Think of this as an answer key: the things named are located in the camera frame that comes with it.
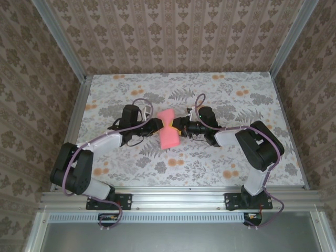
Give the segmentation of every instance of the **pink sponge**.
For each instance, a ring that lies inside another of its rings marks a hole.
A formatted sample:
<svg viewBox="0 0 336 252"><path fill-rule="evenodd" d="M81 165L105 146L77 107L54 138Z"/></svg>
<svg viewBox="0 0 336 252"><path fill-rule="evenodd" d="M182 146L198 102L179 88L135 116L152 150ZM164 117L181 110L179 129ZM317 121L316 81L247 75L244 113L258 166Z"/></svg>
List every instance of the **pink sponge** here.
<svg viewBox="0 0 336 252"><path fill-rule="evenodd" d="M175 119L175 112L173 109L167 109L157 114L157 118L163 122L163 128L159 131L161 149L169 149L180 144L180 137L177 129L172 127Z"/></svg>

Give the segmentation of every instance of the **floral wallpaper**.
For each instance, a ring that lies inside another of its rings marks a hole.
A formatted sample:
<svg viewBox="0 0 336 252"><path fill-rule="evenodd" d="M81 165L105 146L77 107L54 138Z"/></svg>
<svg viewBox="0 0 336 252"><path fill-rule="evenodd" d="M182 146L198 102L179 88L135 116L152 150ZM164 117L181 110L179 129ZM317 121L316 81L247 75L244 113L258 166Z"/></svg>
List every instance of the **floral wallpaper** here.
<svg viewBox="0 0 336 252"><path fill-rule="evenodd" d="M268 71L303 0L47 0L86 74Z"/></svg>
<svg viewBox="0 0 336 252"><path fill-rule="evenodd" d="M31 1L0 1L0 251L21 251L78 80Z"/></svg>
<svg viewBox="0 0 336 252"><path fill-rule="evenodd" d="M336 234L336 1L319 1L276 83L307 178Z"/></svg>

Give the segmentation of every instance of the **aluminum frame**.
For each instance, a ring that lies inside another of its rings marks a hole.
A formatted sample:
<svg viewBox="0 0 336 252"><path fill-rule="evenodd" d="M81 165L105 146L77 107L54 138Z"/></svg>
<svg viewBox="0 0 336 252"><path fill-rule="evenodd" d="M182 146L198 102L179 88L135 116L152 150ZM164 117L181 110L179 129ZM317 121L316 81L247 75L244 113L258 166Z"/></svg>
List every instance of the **aluminum frame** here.
<svg viewBox="0 0 336 252"><path fill-rule="evenodd" d="M77 57L74 49L68 41L67 35L62 31L59 21L49 7L47 1L32 0L36 9L40 13L43 21L46 23L49 31L53 35L57 45L61 49L63 55L69 62L72 70L77 76L79 82L82 84L85 80L86 70Z"/></svg>
<svg viewBox="0 0 336 252"><path fill-rule="evenodd" d="M269 71L273 78L279 73L282 65L284 64L287 56L292 50L296 40L299 38L303 28L305 27L309 17L314 11L319 0L306 0L302 4L302 7L294 20L292 26L290 27L285 40L283 41Z"/></svg>
<svg viewBox="0 0 336 252"><path fill-rule="evenodd" d="M132 193L132 208L127 213L229 213L225 209L224 193L236 193L238 186L229 187L117 187L117 193ZM285 204L285 212L310 212L323 252L336 251L323 203L317 191L299 186L269 186L268 191ZM87 198L81 195L66 197L62 192L45 192L26 247L26 252L40 251L49 216L52 213L115 213L116 211L88 211ZM280 204L273 201L276 212Z"/></svg>

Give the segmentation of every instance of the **table surface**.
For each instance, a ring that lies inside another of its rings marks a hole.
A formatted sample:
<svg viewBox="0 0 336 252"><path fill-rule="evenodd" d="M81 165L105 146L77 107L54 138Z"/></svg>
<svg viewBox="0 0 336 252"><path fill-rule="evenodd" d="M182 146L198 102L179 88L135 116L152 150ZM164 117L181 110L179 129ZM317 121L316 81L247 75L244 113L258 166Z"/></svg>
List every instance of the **table surface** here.
<svg viewBox="0 0 336 252"><path fill-rule="evenodd" d="M268 72L160 73L95 75L83 115L78 143L104 133L136 98L147 98L154 116L173 108L184 117L196 97L206 94L219 125L233 127L263 121L285 147L268 185L304 185L298 157ZM145 103L137 103L143 108ZM180 138L181 144L160 149L154 134L135 146L111 150L93 164L92 177L113 186L233 186L242 185L250 164L239 145L216 148ZM141 138L135 136L130 145Z"/></svg>

